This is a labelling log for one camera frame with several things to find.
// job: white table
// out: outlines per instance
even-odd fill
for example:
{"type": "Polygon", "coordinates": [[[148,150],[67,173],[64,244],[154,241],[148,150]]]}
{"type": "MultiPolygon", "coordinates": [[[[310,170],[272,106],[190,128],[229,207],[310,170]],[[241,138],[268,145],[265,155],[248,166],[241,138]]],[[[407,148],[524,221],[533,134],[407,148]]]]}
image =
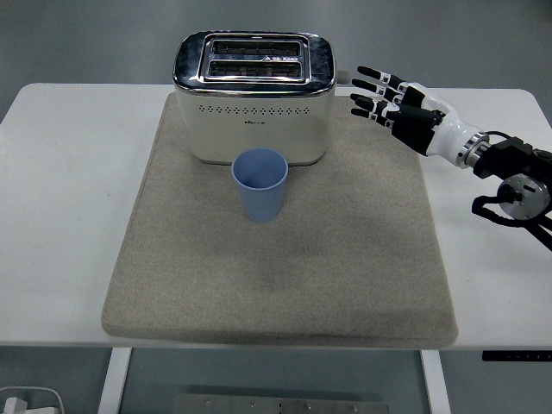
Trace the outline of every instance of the white table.
{"type": "MultiPolygon", "coordinates": [[[[20,91],[0,125],[0,345],[190,346],[108,336],[100,323],[171,91],[46,84],[20,91]]],[[[483,130],[552,148],[552,129],[526,91],[436,91],[483,130]]],[[[451,348],[552,347],[552,254],[525,230],[471,213],[473,199],[494,195],[500,180],[437,157],[420,160],[460,331],[451,348]]]]}

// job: toaster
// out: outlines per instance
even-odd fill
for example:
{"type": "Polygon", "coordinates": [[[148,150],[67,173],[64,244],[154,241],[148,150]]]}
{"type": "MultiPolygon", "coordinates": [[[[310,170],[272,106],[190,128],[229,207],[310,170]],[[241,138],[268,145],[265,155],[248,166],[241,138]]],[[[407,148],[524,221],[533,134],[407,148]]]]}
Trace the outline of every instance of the toaster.
{"type": "Polygon", "coordinates": [[[172,79],[191,152],[204,162],[270,147],[304,166],[325,152],[336,63],[322,37],[199,32],[180,45],[172,79]]]}

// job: cup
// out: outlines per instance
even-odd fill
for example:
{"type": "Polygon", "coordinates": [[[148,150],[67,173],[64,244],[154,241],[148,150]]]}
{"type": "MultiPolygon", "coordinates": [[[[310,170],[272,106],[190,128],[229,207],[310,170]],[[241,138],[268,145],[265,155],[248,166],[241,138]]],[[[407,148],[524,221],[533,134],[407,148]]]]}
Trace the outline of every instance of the cup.
{"type": "Polygon", "coordinates": [[[278,215],[288,169],[284,156],[271,148],[249,149],[234,160],[232,176],[251,220],[267,223],[278,215]]]}

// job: robotic hand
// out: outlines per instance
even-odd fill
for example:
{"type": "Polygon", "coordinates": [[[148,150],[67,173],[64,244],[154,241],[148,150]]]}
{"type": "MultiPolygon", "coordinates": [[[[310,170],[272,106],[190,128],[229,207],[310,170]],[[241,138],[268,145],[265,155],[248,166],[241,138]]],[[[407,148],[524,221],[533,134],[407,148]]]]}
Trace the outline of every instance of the robotic hand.
{"type": "Polygon", "coordinates": [[[552,251],[552,153],[533,148],[517,137],[498,131],[483,132],[463,122],[458,110],[424,86],[389,73],[359,66],[358,72],[376,83],[353,79],[353,85],[376,97],[352,94],[358,108],[351,110],[391,129],[393,136],[421,155],[439,155],[459,168],[471,167],[485,179],[503,179],[496,197],[474,200],[472,212],[494,223],[527,229],[552,251]],[[490,135],[504,140],[491,144],[490,135]],[[485,207],[499,204],[506,218],[485,207]]]}

